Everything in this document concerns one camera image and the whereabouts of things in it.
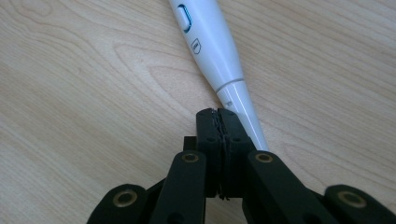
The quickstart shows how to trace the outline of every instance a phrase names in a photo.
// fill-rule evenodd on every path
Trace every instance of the wood grain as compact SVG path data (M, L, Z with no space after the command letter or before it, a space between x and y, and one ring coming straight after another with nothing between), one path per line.
M269 148L310 189L396 212L396 3L219 0ZM0 222L85 223L164 178L220 107L167 1L0 1ZM208 200L206 223L245 223Z

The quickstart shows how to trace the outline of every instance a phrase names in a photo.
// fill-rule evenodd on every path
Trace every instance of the white electric toothbrush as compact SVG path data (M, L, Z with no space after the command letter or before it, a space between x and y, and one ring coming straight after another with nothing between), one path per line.
M237 114L258 150L268 151L248 95L233 37L216 0L169 0L202 73L226 109Z

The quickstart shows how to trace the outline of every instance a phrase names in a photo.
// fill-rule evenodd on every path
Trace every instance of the toothbrush handle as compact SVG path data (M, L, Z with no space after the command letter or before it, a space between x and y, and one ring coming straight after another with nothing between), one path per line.
M230 29L216 0L169 0L191 54L215 92L243 80Z

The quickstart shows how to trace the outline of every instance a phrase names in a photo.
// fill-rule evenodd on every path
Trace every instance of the wooden table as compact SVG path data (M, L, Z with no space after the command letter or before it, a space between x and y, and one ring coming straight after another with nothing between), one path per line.
M396 2L219 0L269 148L396 212ZM0 1L0 222L85 223L221 107L166 0ZM206 223L246 223L210 199Z

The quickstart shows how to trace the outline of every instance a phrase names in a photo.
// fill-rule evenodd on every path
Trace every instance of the toothbrush power button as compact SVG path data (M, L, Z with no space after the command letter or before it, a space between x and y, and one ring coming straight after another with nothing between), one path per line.
M191 28L191 17L186 6L179 5L176 10L176 19L180 28L187 33Z

